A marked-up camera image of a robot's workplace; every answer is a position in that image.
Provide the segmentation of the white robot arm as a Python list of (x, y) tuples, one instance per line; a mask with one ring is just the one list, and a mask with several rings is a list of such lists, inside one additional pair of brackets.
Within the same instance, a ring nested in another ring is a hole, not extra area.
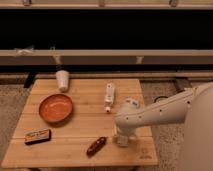
[(141, 107), (127, 98), (115, 115), (117, 143), (127, 147), (136, 129), (184, 124), (177, 171), (213, 171), (213, 82)]

